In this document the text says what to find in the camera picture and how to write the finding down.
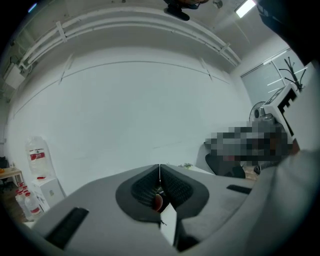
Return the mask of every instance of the ceiling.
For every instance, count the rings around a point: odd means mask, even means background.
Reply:
[[[249,11],[243,18],[239,18],[235,9],[242,0],[222,0],[223,6],[217,9],[213,0],[200,5],[197,10],[185,9],[191,20],[206,27],[226,43],[243,58],[253,48],[273,35],[266,27],[256,8]],[[10,63],[10,56],[21,59],[35,42],[45,35],[56,22],[65,22],[71,18],[90,11],[115,6],[140,6],[163,10],[167,4],[163,0],[45,0],[37,5],[26,19],[23,29],[14,38],[13,46],[8,50],[4,64],[0,67],[3,76]]]

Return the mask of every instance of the white cabinet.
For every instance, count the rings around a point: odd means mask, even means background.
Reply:
[[[57,178],[35,179],[32,190],[45,212],[65,198]]]

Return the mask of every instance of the window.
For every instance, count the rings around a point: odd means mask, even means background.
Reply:
[[[291,74],[286,70],[279,70],[288,69],[284,60],[288,60],[288,57],[290,57],[291,63],[294,63],[293,70],[298,80],[304,70],[306,70],[303,75],[302,84],[304,86],[308,84],[314,67],[311,63],[304,66],[293,50],[286,50],[280,53],[278,57],[272,58],[269,62],[264,62],[264,64],[241,76],[252,105],[268,101],[278,89],[292,84],[292,82],[285,79],[293,80]]]

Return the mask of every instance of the floor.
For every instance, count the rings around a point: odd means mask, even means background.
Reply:
[[[6,188],[3,193],[0,192],[0,202],[11,216],[11,218],[19,223],[27,222],[24,212],[16,201],[16,190],[18,187],[12,183],[12,189]]]

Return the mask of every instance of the white box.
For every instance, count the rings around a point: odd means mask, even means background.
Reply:
[[[17,65],[11,63],[4,74],[4,81],[14,89],[17,89],[26,78],[21,74]]]
[[[57,178],[35,179],[32,190],[45,212],[65,198]]]

